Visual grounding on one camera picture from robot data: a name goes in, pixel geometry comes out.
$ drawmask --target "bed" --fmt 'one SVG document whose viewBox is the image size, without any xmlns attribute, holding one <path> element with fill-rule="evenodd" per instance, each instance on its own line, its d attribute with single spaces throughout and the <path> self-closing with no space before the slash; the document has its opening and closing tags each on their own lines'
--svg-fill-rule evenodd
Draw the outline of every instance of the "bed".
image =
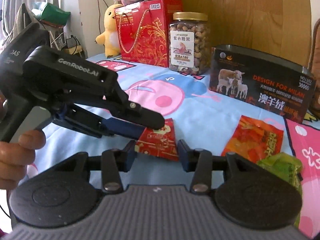
<svg viewBox="0 0 320 240">
<path fill-rule="evenodd" d="M 118 72 L 123 90 L 129 99 L 160 112 L 174 121 L 176 140 L 184 139 L 191 148 L 202 148 L 220 155 L 234 133 L 241 115 L 263 120 L 284 130 L 281 151 L 298 157 L 304 169 L 301 173 L 303 208 L 300 230 L 309 237 L 320 231 L 320 121 L 307 113 L 303 124 L 297 124 L 271 112 L 208 90 L 209 75 L 190 76 L 166 68 L 128 63 L 121 57 L 106 59 L 101 54 L 88 59 Z M 84 106 L 104 118 L 111 117 L 103 109 Z M 101 155 L 110 148 L 122 149 L 130 140 L 115 136 L 101 139 L 89 137 L 50 124 L 44 129 L 45 147 L 36 152 L 36 160 L 28 167 L 28 177 L 35 176 L 77 152 Z M 185 173 L 178 162 L 142 153 L 130 172 L 121 174 L 128 184 L 184 184 L 189 186 L 192 174 Z M 213 172 L 212 186 L 223 182 L 221 172 Z M 100 187 L 100 172 L 91 174 L 90 183 Z"/>
</svg>

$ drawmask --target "gold jar lid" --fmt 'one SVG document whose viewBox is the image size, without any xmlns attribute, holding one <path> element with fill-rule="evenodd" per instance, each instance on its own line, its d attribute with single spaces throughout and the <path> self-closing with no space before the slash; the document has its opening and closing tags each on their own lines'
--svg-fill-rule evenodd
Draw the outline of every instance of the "gold jar lid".
<svg viewBox="0 0 320 240">
<path fill-rule="evenodd" d="M 208 21 L 208 16 L 204 13 L 194 12 L 176 12 L 173 14 L 174 20 L 194 20 L 194 21 Z"/>
</svg>

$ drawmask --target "gray base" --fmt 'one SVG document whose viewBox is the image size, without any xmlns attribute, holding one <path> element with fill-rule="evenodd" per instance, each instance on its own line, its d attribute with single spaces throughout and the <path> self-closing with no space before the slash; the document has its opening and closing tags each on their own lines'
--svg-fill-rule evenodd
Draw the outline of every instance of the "gray base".
<svg viewBox="0 0 320 240">
<path fill-rule="evenodd" d="M 308 240 L 294 226 L 256 231 L 223 217 L 184 186 L 129 186 L 82 221 L 58 229 L 18 225 L 4 240 Z"/>
</svg>

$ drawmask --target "red gift box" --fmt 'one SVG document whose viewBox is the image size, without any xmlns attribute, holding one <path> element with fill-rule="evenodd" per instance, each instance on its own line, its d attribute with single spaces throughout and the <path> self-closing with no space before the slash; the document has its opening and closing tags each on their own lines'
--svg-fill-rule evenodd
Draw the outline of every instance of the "red gift box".
<svg viewBox="0 0 320 240">
<path fill-rule="evenodd" d="M 150 0 L 115 9 L 122 59 L 168 67 L 168 26 L 181 0 Z"/>
<path fill-rule="evenodd" d="M 178 161 L 172 118 L 166 119 L 160 130 L 146 128 L 136 143 L 135 151 Z"/>
</svg>

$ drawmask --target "red snack bag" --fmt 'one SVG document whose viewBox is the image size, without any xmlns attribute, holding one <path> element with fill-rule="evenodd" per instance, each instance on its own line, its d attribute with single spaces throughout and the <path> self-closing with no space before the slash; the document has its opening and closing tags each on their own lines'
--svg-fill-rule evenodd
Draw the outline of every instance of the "red snack bag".
<svg viewBox="0 0 320 240">
<path fill-rule="evenodd" d="M 160 130 L 146 128 L 136 143 L 135 151 L 178 161 L 172 118 L 166 119 Z"/>
<path fill-rule="evenodd" d="M 283 131 L 261 120 L 241 116 L 239 124 L 221 156 L 235 152 L 256 163 L 281 150 Z"/>
</svg>

